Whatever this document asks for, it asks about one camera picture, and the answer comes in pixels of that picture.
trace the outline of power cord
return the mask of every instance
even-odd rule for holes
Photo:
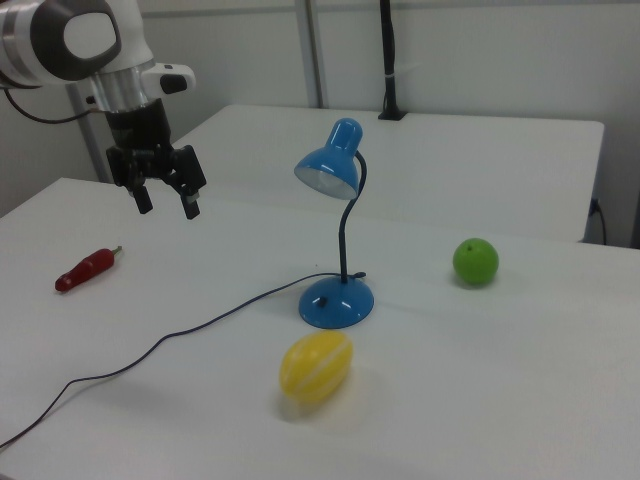
[[[22,430],[20,433],[18,433],[16,436],[14,436],[13,438],[7,440],[6,442],[4,442],[3,444],[0,445],[0,453],[1,450],[4,447],[7,447],[8,445],[11,445],[12,443],[16,442],[17,440],[19,440],[21,437],[23,437],[24,435],[26,435],[27,433],[29,433],[31,430],[33,430],[36,426],[38,426],[38,424],[40,422],[42,422],[42,420],[44,420],[44,418],[47,416],[47,414],[51,411],[51,409],[56,405],[56,403],[58,403],[58,400],[60,400],[60,397],[62,397],[62,395],[64,395],[64,392],[67,391],[67,389],[73,385],[74,383],[80,383],[80,382],[88,382],[88,381],[92,381],[92,380],[104,380],[106,378],[110,378],[110,377],[115,377],[118,375],[121,375],[129,370],[131,370],[133,367],[135,367],[136,365],[138,365],[140,362],[142,362],[145,358],[147,358],[149,355],[151,355],[151,353],[153,353],[153,351],[158,348],[165,340],[168,340],[170,338],[174,338],[174,337],[181,337],[183,335],[189,335],[190,333],[194,333],[197,332],[199,330],[202,330],[203,328],[208,327],[209,325],[212,325],[213,323],[217,322],[218,320],[222,320],[225,317],[228,317],[229,315],[237,312],[238,310],[242,310],[243,308],[251,305],[254,302],[257,302],[258,300],[262,300],[265,297],[268,297],[269,295],[272,295],[274,293],[280,292],[282,290],[285,290],[289,287],[292,287],[293,285],[303,282],[305,280],[308,280],[310,278],[314,278],[314,277],[326,277],[326,276],[336,276],[339,277],[340,274],[339,273],[316,273],[313,275],[308,275],[306,277],[302,277],[299,278],[298,280],[291,282],[291,283],[287,283],[286,285],[283,285],[281,287],[278,288],[274,288],[273,290],[269,290],[268,292],[262,293],[256,297],[253,297],[250,300],[247,300],[246,302],[244,302],[241,305],[238,305],[235,308],[232,308],[231,310],[229,310],[228,312],[223,313],[222,315],[218,315],[217,317],[215,317],[213,320],[209,320],[206,323],[203,323],[202,325],[199,325],[197,327],[194,328],[190,328],[189,330],[182,330],[179,332],[174,332],[174,333],[170,333],[168,335],[165,335],[164,337],[162,337],[160,340],[158,340],[153,347],[151,347],[149,350],[147,350],[140,358],[138,358],[137,360],[135,360],[134,362],[130,363],[129,365],[127,365],[126,367],[122,367],[119,370],[116,370],[115,372],[111,372],[111,373],[106,373],[104,375],[96,375],[93,377],[84,377],[84,378],[76,378],[75,380],[71,380],[69,383],[67,383],[65,385],[65,387],[62,389],[62,391],[58,394],[58,396],[55,398],[55,400],[51,403],[51,405],[49,405],[49,407],[44,411],[44,413],[42,415],[40,415],[38,417],[38,419],[33,422],[31,425],[29,425],[27,428],[25,428],[24,430]],[[358,272],[354,275],[350,275],[350,278],[363,278],[366,276],[366,273],[364,272]]]
[[[604,213],[602,213],[602,207],[600,206],[600,200],[597,198],[591,199],[591,204],[589,205],[589,218],[591,218],[595,214],[600,215],[600,223],[602,224],[602,244],[607,244],[607,225],[604,221]]]
[[[8,89],[4,89],[4,94],[6,95],[7,100],[9,100],[9,103],[11,104],[11,106],[15,108],[18,112],[20,112],[22,115],[27,117],[29,120],[33,120],[34,122],[38,122],[38,123],[46,123],[47,125],[59,125],[61,123],[73,122],[75,120],[79,120],[83,117],[86,117],[90,113],[98,112],[98,110],[90,109],[80,113],[79,115],[74,115],[73,117],[61,118],[59,120],[47,120],[45,118],[40,118],[40,117],[36,117],[35,115],[31,115],[29,112],[24,110],[20,105],[16,103],[16,101],[14,100],[13,96],[11,95]]]

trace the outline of red screwdriver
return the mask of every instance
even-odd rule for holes
[[[73,270],[65,273],[56,280],[56,290],[59,292],[68,292],[73,287],[109,270],[115,263],[116,254],[120,251],[122,251],[122,247],[119,246],[115,250],[102,248],[92,253],[73,267]]]

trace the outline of lamp shade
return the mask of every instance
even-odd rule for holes
[[[358,171],[353,156],[362,140],[362,127],[352,118],[338,120],[324,147],[304,157],[296,176],[314,190],[342,200],[358,196]]]

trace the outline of yellow plastic fruit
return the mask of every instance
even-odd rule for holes
[[[300,403],[326,399],[349,373],[353,345],[349,337],[324,330],[302,337],[287,351],[280,367],[280,387]]]

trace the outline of green apple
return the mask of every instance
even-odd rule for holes
[[[470,285],[484,285],[493,280],[498,263],[496,249],[481,238],[465,240],[453,254],[453,269]]]

